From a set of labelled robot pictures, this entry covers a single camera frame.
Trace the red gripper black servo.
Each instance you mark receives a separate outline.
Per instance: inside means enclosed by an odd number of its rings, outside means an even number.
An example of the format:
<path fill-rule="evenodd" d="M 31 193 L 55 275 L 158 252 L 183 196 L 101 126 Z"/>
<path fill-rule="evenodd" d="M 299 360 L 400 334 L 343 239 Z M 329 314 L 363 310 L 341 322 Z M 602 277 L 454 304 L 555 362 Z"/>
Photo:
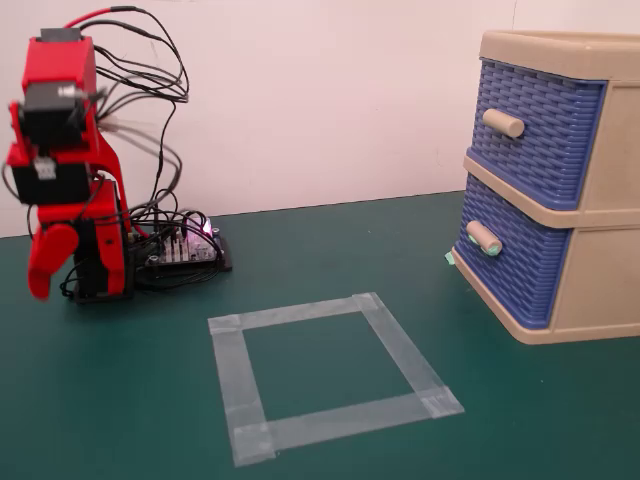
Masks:
<path fill-rule="evenodd" d="M 45 301 L 50 281 L 79 243 L 75 229 L 84 227 L 80 211 L 92 193 L 95 171 L 87 163 L 45 160 L 35 165 L 9 163 L 19 201 L 37 207 L 39 227 L 32 239 L 27 282 L 31 294 Z"/>

